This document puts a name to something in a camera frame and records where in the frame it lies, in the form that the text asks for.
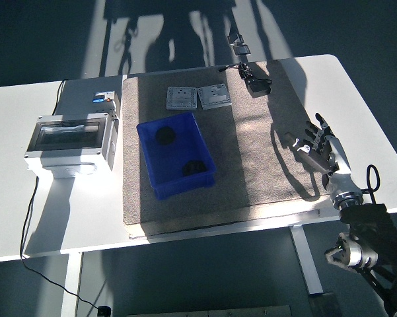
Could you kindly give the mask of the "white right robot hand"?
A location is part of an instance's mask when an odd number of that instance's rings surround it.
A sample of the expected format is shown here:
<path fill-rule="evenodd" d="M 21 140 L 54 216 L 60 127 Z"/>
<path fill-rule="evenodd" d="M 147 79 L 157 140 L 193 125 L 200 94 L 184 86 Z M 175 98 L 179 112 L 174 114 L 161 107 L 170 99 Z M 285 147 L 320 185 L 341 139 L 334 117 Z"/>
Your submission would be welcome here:
<path fill-rule="evenodd" d="M 306 122 L 305 133 L 309 140 L 299 139 L 289 132 L 285 134 L 292 152 L 322 174 L 322 184 L 336 209 L 347 200 L 361 204 L 363 193 L 351 178 L 351 167 L 340 140 L 319 113 L 315 118 L 320 124 L 318 127 Z"/>

